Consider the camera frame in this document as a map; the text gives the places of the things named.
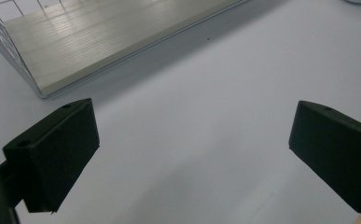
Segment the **wire rack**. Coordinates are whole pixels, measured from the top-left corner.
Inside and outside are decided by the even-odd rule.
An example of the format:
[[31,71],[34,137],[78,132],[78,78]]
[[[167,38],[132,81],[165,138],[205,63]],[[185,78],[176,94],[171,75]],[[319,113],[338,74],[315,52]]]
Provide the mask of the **wire rack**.
[[39,96],[41,96],[41,92],[37,88],[35,81],[23,62],[17,48],[13,44],[11,37],[4,26],[4,21],[21,17],[37,10],[44,10],[45,7],[51,6],[55,3],[61,4],[62,0],[55,0],[55,2],[49,1],[47,3],[42,3],[40,0],[25,1],[23,2],[24,7],[20,6],[20,4],[15,0],[0,1],[0,53],[2,53],[2,55],[17,70],[17,72],[20,73],[29,84],[31,84],[32,88]]

